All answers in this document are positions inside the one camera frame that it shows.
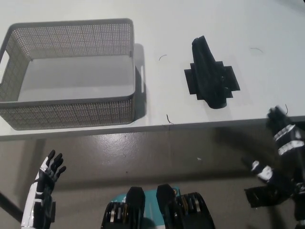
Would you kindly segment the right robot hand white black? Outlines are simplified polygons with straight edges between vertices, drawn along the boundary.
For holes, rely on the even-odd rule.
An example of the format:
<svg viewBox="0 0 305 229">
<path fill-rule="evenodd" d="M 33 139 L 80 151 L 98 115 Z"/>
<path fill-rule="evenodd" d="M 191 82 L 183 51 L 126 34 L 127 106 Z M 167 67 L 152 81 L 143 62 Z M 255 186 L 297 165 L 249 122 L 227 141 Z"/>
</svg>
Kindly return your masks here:
<svg viewBox="0 0 305 229">
<path fill-rule="evenodd" d="M 305 182 L 305 137 L 300 128 L 279 106 L 267 113 L 267 127 L 270 129 L 282 167 L 291 167 L 293 176 L 249 157 L 242 158 L 244 165 L 264 183 L 274 186 L 288 196 L 298 191 L 298 184 Z"/>
</svg>

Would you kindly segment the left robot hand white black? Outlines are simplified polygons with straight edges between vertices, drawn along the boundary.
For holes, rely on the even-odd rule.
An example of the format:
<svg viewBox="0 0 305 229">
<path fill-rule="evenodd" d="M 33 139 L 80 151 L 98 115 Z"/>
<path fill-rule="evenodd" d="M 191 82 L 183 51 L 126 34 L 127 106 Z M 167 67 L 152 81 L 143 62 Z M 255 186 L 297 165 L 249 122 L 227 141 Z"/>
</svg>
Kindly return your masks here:
<svg viewBox="0 0 305 229">
<path fill-rule="evenodd" d="M 49 229 L 55 221 L 56 202 L 52 192 L 61 173 L 66 170 L 62 164 L 62 153 L 55 155 L 55 150 L 44 159 L 29 189 L 20 225 L 22 229 Z"/>
</svg>

